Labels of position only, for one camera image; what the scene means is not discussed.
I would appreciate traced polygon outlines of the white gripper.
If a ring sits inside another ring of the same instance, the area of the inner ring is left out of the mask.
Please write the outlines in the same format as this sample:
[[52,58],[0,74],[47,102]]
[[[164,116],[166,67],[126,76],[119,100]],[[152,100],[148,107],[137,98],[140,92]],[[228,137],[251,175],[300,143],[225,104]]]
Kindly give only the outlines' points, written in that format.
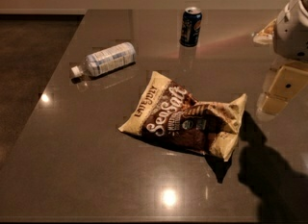
[[[308,62],[308,0],[290,0],[253,41],[273,42],[274,52],[286,59]],[[308,85],[308,69],[303,65],[282,65],[271,71],[260,95],[260,112],[278,115]]]

